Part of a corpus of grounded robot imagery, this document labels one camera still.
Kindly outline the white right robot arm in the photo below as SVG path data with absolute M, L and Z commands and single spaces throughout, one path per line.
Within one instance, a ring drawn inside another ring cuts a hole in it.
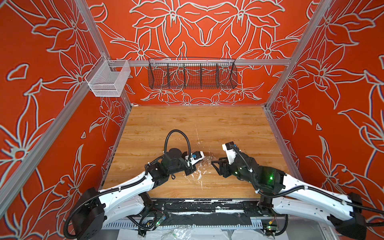
M 360 195 L 337 194 L 302 182 L 278 169 L 260 166 L 244 153 L 228 152 L 211 162 L 217 173 L 248 182 L 261 196 L 259 208 L 278 215 L 293 215 L 323 222 L 350 239 L 364 240 L 368 224 Z

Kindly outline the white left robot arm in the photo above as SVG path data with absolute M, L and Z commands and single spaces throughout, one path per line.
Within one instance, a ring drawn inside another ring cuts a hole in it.
M 204 158 L 202 151 L 182 153 L 172 148 L 147 163 L 141 174 L 122 184 L 106 190 L 86 190 L 71 209 L 63 234 L 71 240 L 89 240 L 109 223 L 149 212 L 153 205 L 149 191 L 166 183 L 176 173 L 192 174 L 197 169 L 196 164 Z

